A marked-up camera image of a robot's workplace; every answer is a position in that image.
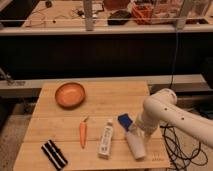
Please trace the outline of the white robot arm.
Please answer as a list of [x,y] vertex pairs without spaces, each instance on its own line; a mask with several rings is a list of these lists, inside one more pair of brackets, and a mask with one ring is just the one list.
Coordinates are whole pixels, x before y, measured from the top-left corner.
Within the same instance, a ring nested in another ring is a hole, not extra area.
[[213,121],[187,112],[176,104],[177,95],[168,88],[146,97],[143,112],[136,117],[136,126],[152,135],[159,122],[164,121],[213,149]]

